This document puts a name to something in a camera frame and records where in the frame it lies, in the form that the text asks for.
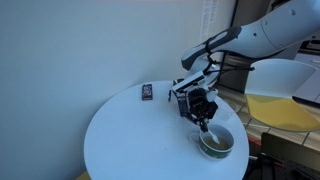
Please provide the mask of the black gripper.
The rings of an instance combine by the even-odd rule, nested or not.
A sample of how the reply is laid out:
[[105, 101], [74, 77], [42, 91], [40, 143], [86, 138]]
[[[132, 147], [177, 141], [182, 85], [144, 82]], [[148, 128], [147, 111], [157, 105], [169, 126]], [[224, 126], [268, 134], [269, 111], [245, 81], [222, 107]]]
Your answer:
[[217, 104], [214, 101], [209, 101], [207, 92], [203, 88], [198, 88], [188, 93], [189, 112], [194, 121], [199, 121], [199, 126], [202, 132], [208, 131], [208, 124], [204, 119], [212, 119], [216, 110]]

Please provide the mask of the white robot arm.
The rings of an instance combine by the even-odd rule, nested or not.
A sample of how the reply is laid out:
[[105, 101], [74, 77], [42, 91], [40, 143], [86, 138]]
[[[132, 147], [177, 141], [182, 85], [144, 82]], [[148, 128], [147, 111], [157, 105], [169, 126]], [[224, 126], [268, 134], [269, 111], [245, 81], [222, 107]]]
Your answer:
[[247, 69], [246, 103], [251, 118], [291, 132], [312, 132], [319, 122], [293, 101], [292, 95], [315, 69], [276, 55], [288, 47], [311, 40], [320, 29], [320, 0], [289, 0], [262, 18], [230, 27], [188, 50], [182, 67], [192, 73], [173, 87], [180, 113], [201, 130], [218, 105], [209, 85], [224, 72], [222, 62], [210, 55], [224, 52], [252, 59]]

